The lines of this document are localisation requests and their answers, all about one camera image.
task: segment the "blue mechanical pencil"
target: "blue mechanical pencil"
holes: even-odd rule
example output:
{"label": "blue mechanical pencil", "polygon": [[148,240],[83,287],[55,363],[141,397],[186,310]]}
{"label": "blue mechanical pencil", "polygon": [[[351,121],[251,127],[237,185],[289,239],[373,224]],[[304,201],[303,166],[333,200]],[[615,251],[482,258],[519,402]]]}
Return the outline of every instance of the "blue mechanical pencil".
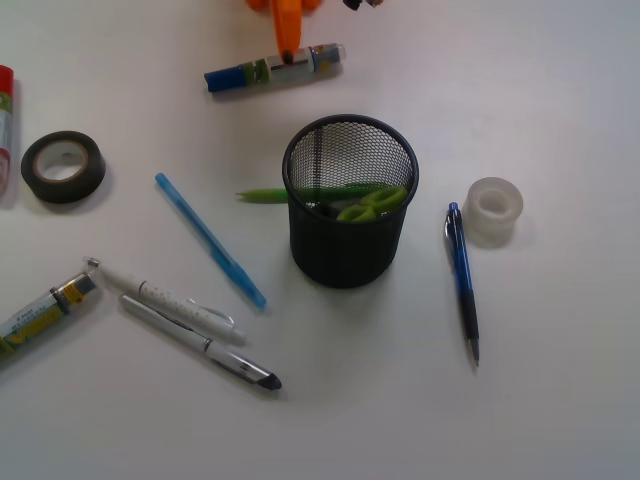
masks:
{"label": "blue mechanical pencil", "polygon": [[464,241],[464,229],[462,228],[462,215],[457,203],[449,204],[449,212],[444,222],[444,236],[448,240],[453,270],[458,288],[458,300],[462,313],[464,330],[471,352],[476,361],[480,362],[480,347],[478,346],[478,317],[476,316],[476,302],[471,285],[471,272],[469,271],[469,259],[467,258],[467,246]]}
{"label": "blue mechanical pencil", "polygon": [[178,208],[180,213],[184,215],[187,221],[193,226],[193,228],[202,237],[204,242],[211,250],[211,256],[216,261],[220,268],[224,270],[229,279],[235,283],[244,294],[249,297],[253,304],[260,310],[263,310],[267,305],[266,299],[258,291],[253,284],[249,276],[245,271],[236,263],[236,261],[229,255],[218,239],[211,233],[211,230],[200,220],[196,212],[189,206],[187,201],[182,198],[182,195],[178,193],[171,182],[164,176],[163,173],[156,175],[156,182],[160,185],[160,188],[164,190],[169,199]]}

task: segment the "silver pen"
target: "silver pen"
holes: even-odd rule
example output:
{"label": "silver pen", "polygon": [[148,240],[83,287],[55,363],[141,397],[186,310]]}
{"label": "silver pen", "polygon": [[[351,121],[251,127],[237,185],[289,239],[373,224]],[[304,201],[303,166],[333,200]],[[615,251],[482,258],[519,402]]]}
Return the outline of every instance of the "silver pen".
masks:
{"label": "silver pen", "polygon": [[213,363],[237,375],[252,385],[260,385],[267,390],[279,390],[282,382],[269,370],[262,368],[242,355],[224,348],[219,342],[200,335],[187,325],[154,310],[133,298],[122,295],[120,303],[128,312],[144,320],[158,330],[202,352]]}

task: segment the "mesh cup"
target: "mesh cup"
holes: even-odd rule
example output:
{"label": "mesh cup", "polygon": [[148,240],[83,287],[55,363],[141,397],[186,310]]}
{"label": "mesh cup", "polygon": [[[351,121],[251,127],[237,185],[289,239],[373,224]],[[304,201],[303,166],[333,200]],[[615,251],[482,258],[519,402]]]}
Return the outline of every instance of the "mesh cup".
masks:
{"label": "mesh cup", "polygon": [[[391,265],[418,188],[418,162],[402,135],[361,115],[326,117],[293,138],[282,175],[291,252],[311,279],[334,288],[358,287]],[[366,223],[339,222],[313,208],[322,189],[371,183],[404,186],[409,195],[398,209]]]}

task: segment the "white mechanical pencil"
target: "white mechanical pencil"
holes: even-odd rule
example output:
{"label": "white mechanical pencil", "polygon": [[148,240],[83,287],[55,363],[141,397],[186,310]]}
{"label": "white mechanical pencil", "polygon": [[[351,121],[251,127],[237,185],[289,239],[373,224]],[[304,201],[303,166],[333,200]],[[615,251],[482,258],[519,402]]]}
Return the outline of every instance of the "white mechanical pencil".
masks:
{"label": "white mechanical pencil", "polygon": [[89,268],[95,268],[109,284],[118,290],[141,298],[145,303],[171,313],[185,323],[207,331],[221,340],[235,345],[244,345],[246,342],[244,333],[192,301],[184,300],[169,290],[156,287],[134,275],[116,272],[95,258],[85,257],[84,260]]}
{"label": "white mechanical pencil", "polygon": [[177,320],[163,315],[127,295],[120,297],[120,303],[136,317],[201,352],[205,357],[211,359],[213,363],[240,377],[245,382],[252,385],[260,385],[272,391],[282,388],[280,379],[269,370],[239,353],[227,350],[217,341],[200,335]]}

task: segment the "clear tape roll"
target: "clear tape roll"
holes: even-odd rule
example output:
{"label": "clear tape roll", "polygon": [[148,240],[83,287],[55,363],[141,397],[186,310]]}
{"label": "clear tape roll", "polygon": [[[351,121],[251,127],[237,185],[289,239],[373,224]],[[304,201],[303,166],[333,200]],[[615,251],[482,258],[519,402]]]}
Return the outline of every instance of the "clear tape roll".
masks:
{"label": "clear tape roll", "polygon": [[511,182],[482,178],[471,185],[463,208],[465,223],[487,237],[510,235],[522,213],[522,194]]}

